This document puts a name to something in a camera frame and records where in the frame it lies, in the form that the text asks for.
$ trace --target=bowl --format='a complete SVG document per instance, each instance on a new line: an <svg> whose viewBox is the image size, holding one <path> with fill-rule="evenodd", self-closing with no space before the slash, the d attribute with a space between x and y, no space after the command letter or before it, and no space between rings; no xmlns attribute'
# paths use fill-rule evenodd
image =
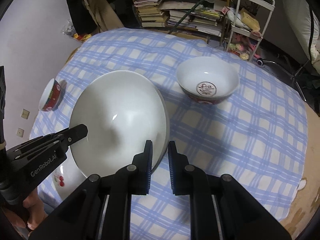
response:
<svg viewBox="0 0 320 240"><path fill-rule="evenodd" d="M177 68L177 81L183 92L202 104L219 104L238 88L238 72L214 57L195 57Z"/></svg>
<svg viewBox="0 0 320 240"><path fill-rule="evenodd" d="M54 78L52 78L45 87L39 101L39 110L50 111L55 108L59 101L61 87Z"/></svg>
<svg viewBox="0 0 320 240"><path fill-rule="evenodd" d="M72 111L70 127L85 124L86 138L70 146L85 177L114 174L153 143L152 169L169 142L169 116L164 100L146 77L126 70L112 71L94 80L82 92Z"/></svg>

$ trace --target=stack of books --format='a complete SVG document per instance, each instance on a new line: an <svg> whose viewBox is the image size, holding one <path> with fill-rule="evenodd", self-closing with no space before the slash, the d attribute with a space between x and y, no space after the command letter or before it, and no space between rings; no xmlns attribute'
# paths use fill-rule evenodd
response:
<svg viewBox="0 0 320 240"><path fill-rule="evenodd" d="M169 10L170 17L168 19L168 25L175 25L181 18L185 15L184 11L175 11ZM179 24L179 26L188 26L190 23L190 16L188 15L183 21Z"/></svg>
<svg viewBox="0 0 320 240"><path fill-rule="evenodd" d="M170 10L169 20L167 21L167 26L172 27L175 25L187 12L186 9ZM222 26L219 23L220 12L214 10L209 11L207 8L196 9L191 15L188 15L179 26L199 31L203 33L212 34L215 36L221 36Z"/></svg>
<svg viewBox="0 0 320 240"><path fill-rule="evenodd" d="M159 9L161 3L162 0L137 0L134 2L143 27L165 27L168 16Z"/></svg>
<svg viewBox="0 0 320 240"><path fill-rule="evenodd" d="M221 12L211 8L196 9L191 24L200 32L209 33L215 36L221 36L222 26L218 24Z"/></svg>

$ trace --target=human hand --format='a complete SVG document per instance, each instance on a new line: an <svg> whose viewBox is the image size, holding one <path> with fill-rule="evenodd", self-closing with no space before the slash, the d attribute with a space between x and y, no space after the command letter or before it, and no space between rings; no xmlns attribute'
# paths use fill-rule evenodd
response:
<svg viewBox="0 0 320 240"><path fill-rule="evenodd" d="M37 226L48 216L44 212L44 204L38 197L38 190L35 189L30 195L23 201L22 205L29 211L28 227L31 230L35 230ZM4 214L9 222L16 227L25 228L24 221L14 212L4 208Z"/></svg>

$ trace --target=blue plaid blanket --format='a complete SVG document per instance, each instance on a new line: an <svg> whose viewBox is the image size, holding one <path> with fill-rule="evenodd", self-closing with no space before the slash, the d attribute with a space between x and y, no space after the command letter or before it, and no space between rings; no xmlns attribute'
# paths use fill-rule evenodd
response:
<svg viewBox="0 0 320 240"><path fill-rule="evenodd" d="M219 105L198 104L177 84L176 67L199 56L220 58L239 72L239 89ZM95 35L58 74L58 82L67 82L63 100L55 111L39 112L30 137L68 127L82 91L100 75L119 69L141 73L158 87L170 116L170 139L191 164L208 174L231 174L274 217L287 216L307 146L303 101L262 69L201 40L125 28ZM61 201L51 176L39 190ZM149 195L132 197L131 239L189 235L188 197L172 194L165 155L152 175Z"/></svg>

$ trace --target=plastic bag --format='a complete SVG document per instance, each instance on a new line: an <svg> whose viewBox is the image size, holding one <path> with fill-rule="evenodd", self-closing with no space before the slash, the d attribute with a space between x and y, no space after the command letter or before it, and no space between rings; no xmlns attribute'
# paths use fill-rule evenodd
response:
<svg viewBox="0 0 320 240"><path fill-rule="evenodd" d="M62 28L61 33L81 42L85 42L92 36L91 34L78 35L71 20L68 20L68 23Z"/></svg>

